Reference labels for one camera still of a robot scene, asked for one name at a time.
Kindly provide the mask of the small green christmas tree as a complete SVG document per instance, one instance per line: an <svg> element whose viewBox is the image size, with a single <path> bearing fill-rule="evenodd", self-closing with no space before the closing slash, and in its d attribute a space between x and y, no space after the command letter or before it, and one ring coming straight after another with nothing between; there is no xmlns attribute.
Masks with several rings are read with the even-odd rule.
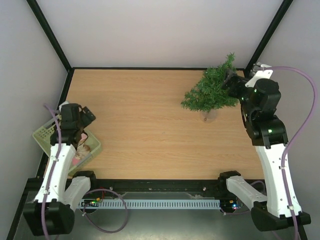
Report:
<svg viewBox="0 0 320 240"><path fill-rule="evenodd" d="M224 107L236 107L238 100L228 96L221 88L227 70L233 72L236 70L233 66L234 60L235 54L229 53L225 62L217 67L208 67L199 82L184 94L181 107L193 112L210 112Z"/></svg>

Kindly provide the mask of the light green plastic basket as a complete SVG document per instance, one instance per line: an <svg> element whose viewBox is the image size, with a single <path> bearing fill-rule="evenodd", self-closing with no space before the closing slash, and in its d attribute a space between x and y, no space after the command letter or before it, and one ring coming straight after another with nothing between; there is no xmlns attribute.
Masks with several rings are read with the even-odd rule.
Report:
<svg viewBox="0 0 320 240"><path fill-rule="evenodd" d="M48 157L50 156L51 149L50 137L54 131L55 121L54 119L51 119L32 133L32 137ZM88 129L85 129L84 131L85 134L88 135L85 144L90 147L90 153L85 158L83 158L77 165L73 165L71 162L68 170L68 175L70 177L72 177L76 172L80 171L81 168L83 168L93 158L95 158L102 152L102 145L100 141Z"/></svg>

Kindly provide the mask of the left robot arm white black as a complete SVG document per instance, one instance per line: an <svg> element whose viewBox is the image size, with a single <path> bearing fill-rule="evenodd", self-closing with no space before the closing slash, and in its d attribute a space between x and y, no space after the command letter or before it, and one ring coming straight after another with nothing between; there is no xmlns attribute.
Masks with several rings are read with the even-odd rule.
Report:
<svg viewBox="0 0 320 240"><path fill-rule="evenodd" d="M88 176L77 176L67 186L70 165L76 155L79 142L96 117L85 106L64 102L59 115L45 106L55 123L50 136L50 155L42 184L34 199L26 203L23 216L36 237L69 234L75 224L75 210L83 196L91 188Z"/></svg>

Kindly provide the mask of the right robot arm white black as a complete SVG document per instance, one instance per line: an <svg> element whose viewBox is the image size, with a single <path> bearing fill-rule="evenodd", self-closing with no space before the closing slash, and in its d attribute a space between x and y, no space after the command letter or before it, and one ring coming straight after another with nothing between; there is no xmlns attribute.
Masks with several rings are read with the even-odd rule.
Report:
<svg viewBox="0 0 320 240"><path fill-rule="evenodd" d="M281 99L278 83L269 76L247 79L230 72L221 88L240 102L244 128L262 165L266 194L247 183L237 171L220 174L218 191L224 196L232 193L240 199L261 232L310 224L311 216L302 210L291 180L285 153L289 145L287 131L275 114Z"/></svg>

